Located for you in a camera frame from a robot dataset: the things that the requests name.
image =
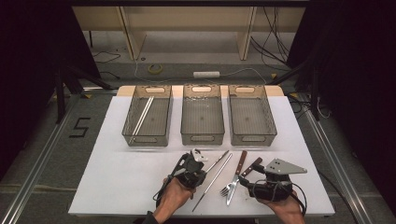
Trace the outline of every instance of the metal frame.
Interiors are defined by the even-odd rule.
[[[70,114],[73,111],[74,106],[79,100],[80,95],[72,95],[69,103],[67,104],[66,111],[64,113],[64,118],[60,123],[55,125],[54,130],[52,131],[47,144],[44,146],[40,155],[38,156],[37,161],[35,162],[32,171],[26,177],[23,185],[21,186],[20,191],[12,200],[10,206],[6,211],[6,215],[2,219],[2,224],[8,223],[16,223],[18,218],[20,217],[24,206],[32,194],[33,189],[35,188],[35,184],[40,178],[42,172],[44,171],[48,160],[50,159],[50,155],[58,144],[58,140],[64,131],[64,125],[69,121]]]
[[[304,96],[303,94],[300,94],[300,96],[303,101],[307,100],[306,96]],[[341,186],[341,190],[345,193],[346,199],[351,205],[352,211],[355,214],[356,219],[361,224],[373,223],[373,221],[370,219],[369,214],[367,213],[367,209],[365,208],[361,197],[359,196],[358,192],[350,181],[346,169],[338,159],[337,154],[332,148],[332,144],[329,138],[327,137],[326,133],[320,125],[320,122],[317,121],[316,118],[314,118],[313,114],[310,111],[305,112],[305,114],[308,118],[309,123],[311,124],[313,131],[315,132],[315,135],[319,140],[320,146],[322,147],[323,152],[326,155],[326,158],[332,168],[332,171],[335,174],[335,177],[337,178],[338,183]]]

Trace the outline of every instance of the black sleeve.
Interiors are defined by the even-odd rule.
[[[146,215],[146,219],[143,221],[142,224],[158,224],[158,222],[152,215],[152,212],[148,211],[148,214]]]

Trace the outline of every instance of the hand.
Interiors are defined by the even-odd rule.
[[[298,202],[289,196],[285,201],[270,202],[263,199],[257,199],[259,203],[263,203],[270,207],[274,213],[283,221],[283,223],[305,223],[301,208]]]
[[[158,223],[164,223],[179,207],[186,203],[189,198],[192,198],[195,191],[196,189],[187,189],[177,178],[173,178],[163,192],[160,205],[158,205],[153,213]]]

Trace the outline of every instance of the gray triangular tool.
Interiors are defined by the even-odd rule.
[[[296,166],[280,159],[274,159],[265,168],[265,172],[277,175],[305,174],[305,168]]]

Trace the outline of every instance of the gray floor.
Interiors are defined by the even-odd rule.
[[[255,38],[264,40],[265,34],[255,34]],[[282,35],[282,39],[288,47],[292,38],[293,34]],[[149,83],[148,80],[150,83],[166,81],[167,84],[208,82],[208,80],[192,79],[192,72],[194,71],[220,71],[221,74],[226,75],[248,68],[248,70],[228,77],[210,80],[217,83],[247,84],[263,83],[262,79],[251,68],[258,71],[267,82],[271,80],[271,74],[281,76],[285,73],[285,71],[265,66],[261,55],[254,49],[249,50],[246,61],[240,61],[234,39],[235,35],[231,33],[152,33],[147,36],[136,64],[129,58],[122,33],[93,32],[92,54],[107,51],[120,55],[119,58],[109,63],[97,64],[101,72],[111,72],[120,77],[120,79],[116,79],[109,73],[102,74],[103,80],[113,86],[147,84]],[[275,42],[272,41],[268,48],[272,52],[276,52]],[[102,53],[96,56],[95,60],[105,62],[114,57],[116,56]],[[265,60],[265,62],[277,68],[286,68],[274,60]],[[163,65],[163,72],[156,76],[148,72],[149,65],[155,63]],[[294,81],[295,78],[292,78],[282,83],[283,91],[293,91]],[[85,87],[95,87],[85,80],[81,80],[81,83]],[[133,222],[134,218],[132,217],[72,217],[67,214],[113,95],[114,93],[90,91],[86,97],[78,99],[69,120],[64,126],[62,136],[37,181],[35,190],[22,210],[18,223]],[[292,104],[292,106],[295,110],[299,109],[296,104]],[[6,213],[8,206],[45,147],[52,130],[55,128],[56,109],[56,100],[51,99],[39,121],[39,125],[30,136],[25,150],[21,151],[7,175],[1,181],[0,214]],[[307,115],[301,114],[303,112],[297,113],[296,118],[298,118],[304,140],[308,145],[314,163],[337,188],[340,188],[324,150],[308,122]],[[90,118],[80,123],[80,125],[89,127],[89,130],[83,138],[70,138],[70,135],[81,134],[81,130],[74,130],[78,118]],[[346,168],[347,175],[361,197],[373,223],[396,223],[394,215],[390,212],[369,176],[364,172],[359,159],[352,155],[351,148],[336,120],[333,117],[322,118],[320,124]],[[334,205],[335,215],[331,217],[306,217],[306,222],[353,223],[352,215],[334,188],[325,179],[322,179],[322,182]],[[280,222],[276,217],[263,217],[260,218],[260,223]]]

